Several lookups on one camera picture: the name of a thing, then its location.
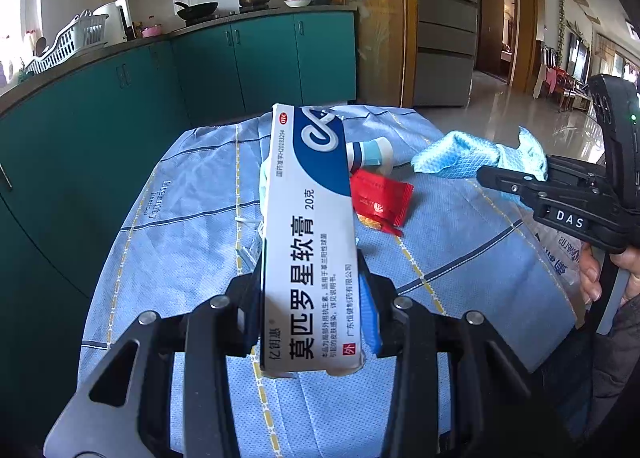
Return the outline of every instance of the teal cabinet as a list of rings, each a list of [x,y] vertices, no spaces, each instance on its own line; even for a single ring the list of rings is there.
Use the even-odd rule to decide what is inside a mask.
[[[0,233],[0,422],[7,438],[42,445],[76,391],[90,301],[37,250],[2,200]]]
[[[302,100],[306,106],[356,98],[353,13],[294,15]]]
[[[154,165],[190,128],[175,72],[168,84],[172,70],[148,47],[129,50],[45,87],[0,120],[0,164],[13,186],[0,180],[0,195],[88,297]]]
[[[263,114],[274,103],[302,105],[293,15],[231,24],[246,113]]]
[[[231,27],[221,25],[173,41],[175,65],[193,127],[246,115]]]

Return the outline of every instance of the red otc label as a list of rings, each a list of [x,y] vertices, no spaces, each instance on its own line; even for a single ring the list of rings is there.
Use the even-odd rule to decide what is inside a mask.
[[[356,355],[356,343],[343,344],[342,355]]]

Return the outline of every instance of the blue logo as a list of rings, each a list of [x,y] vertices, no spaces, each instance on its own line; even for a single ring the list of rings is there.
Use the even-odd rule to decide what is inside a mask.
[[[293,151],[306,174],[318,184],[351,196],[344,128],[333,113],[295,108]]]

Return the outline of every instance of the white bowl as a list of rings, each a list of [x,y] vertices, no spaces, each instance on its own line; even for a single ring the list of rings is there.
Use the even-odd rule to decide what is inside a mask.
[[[287,7],[306,7],[311,3],[311,0],[284,0]]]

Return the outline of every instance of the pink container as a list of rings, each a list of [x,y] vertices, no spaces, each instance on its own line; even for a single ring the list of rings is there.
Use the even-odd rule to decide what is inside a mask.
[[[146,29],[142,29],[142,37],[150,38],[151,36],[160,36],[162,34],[162,25],[153,25],[151,27],[147,27]]]

